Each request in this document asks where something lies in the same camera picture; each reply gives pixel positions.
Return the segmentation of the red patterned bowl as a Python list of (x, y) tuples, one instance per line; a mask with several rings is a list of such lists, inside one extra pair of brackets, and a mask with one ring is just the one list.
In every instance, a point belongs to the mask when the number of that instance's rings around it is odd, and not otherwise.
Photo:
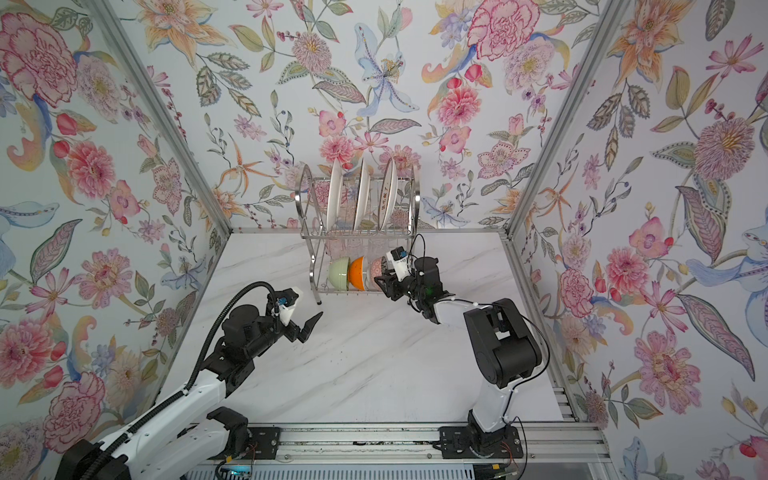
[(369, 262), (367, 287), (371, 291), (380, 291), (380, 287), (375, 281), (376, 277), (382, 275), (383, 266), (386, 265), (386, 260), (381, 257), (374, 258)]

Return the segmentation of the pale green bowl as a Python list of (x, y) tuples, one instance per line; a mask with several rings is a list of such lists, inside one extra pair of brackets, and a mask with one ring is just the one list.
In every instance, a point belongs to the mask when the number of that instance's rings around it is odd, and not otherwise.
[(348, 290), (349, 265), (349, 257), (342, 257), (331, 261), (329, 265), (327, 281), (334, 291), (346, 292)]

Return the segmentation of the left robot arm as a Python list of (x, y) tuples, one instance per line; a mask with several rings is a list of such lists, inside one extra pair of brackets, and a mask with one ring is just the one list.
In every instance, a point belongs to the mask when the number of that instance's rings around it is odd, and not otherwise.
[(191, 385), (101, 441), (78, 441), (63, 455), (57, 478), (177, 478), (208, 458), (228, 461), (273, 446), (272, 438), (253, 433), (248, 418), (223, 402), (251, 375), (256, 358), (282, 338), (306, 342), (322, 317), (315, 314), (298, 326), (291, 316), (285, 306), (268, 315), (253, 305), (234, 308)]

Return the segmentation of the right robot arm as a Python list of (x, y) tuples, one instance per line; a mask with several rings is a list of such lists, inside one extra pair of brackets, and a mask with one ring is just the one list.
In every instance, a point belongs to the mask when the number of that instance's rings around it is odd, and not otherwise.
[(515, 389), (548, 366), (535, 325), (509, 298), (478, 302), (449, 292), (441, 281), (438, 259), (416, 257), (401, 247), (386, 254), (386, 264), (374, 281), (390, 300), (405, 297), (426, 320), (468, 335), (484, 384), (466, 425), (454, 431), (441, 429), (445, 455), (488, 458), (498, 447), (509, 450), (515, 428), (507, 413)]

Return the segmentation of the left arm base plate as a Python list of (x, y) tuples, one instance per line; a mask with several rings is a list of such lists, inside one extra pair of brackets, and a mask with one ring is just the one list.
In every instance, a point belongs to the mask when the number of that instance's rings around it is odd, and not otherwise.
[(228, 432), (224, 450), (216, 460), (275, 460), (282, 429), (279, 427), (241, 427)]

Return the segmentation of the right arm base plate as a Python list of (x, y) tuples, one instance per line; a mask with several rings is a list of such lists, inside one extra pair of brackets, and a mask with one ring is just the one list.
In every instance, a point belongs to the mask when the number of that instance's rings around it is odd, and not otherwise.
[(510, 425), (483, 432), (469, 424), (438, 429), (438, 448), (444, 459), (518, 460), (524, 458), (518, 430)]

